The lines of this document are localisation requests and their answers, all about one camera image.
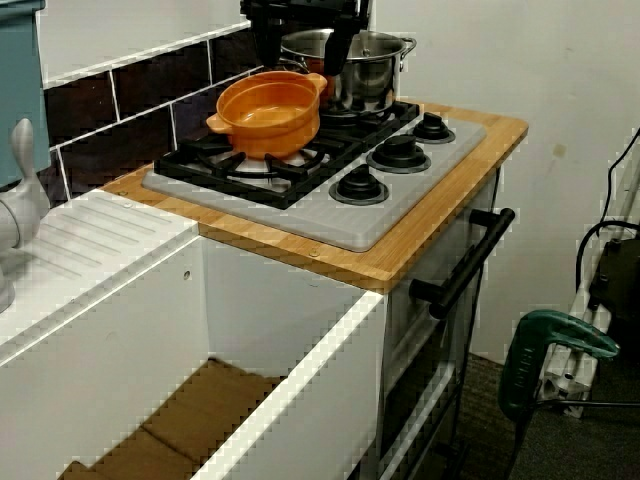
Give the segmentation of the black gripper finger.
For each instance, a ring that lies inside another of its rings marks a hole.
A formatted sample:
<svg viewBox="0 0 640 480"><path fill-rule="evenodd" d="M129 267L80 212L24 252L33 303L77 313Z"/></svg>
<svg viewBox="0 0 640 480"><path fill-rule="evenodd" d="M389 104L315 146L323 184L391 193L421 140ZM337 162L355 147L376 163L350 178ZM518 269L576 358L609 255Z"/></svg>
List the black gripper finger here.
<svg viewBox="0 0 640 480"><path fill-rule="evenodd" d="M353 37L368 26L367 17L337 17L324 50L324 74L339 75L346 63Z"/></svg>
<svg viewBox="0 0 640 480"><path fill-rule="evenodd" d="M275 67L281 55L282 20L270 17L254 17L251 29L256 52L265 67Z"/></svg>

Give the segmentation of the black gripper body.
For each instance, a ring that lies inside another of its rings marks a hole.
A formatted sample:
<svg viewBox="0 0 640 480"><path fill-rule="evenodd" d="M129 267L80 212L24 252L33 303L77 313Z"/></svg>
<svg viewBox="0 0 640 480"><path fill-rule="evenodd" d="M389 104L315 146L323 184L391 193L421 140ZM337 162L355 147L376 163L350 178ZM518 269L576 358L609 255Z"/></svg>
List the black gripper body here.
<svg viewBox="0 0 640 480"><path fill-rule="evenodd" d="M347 19L356 23L367 23L371 5L371 1L244 0L240 2L240 12L251 21L278 19L283 21L335 23L339 19Z"/></svg>

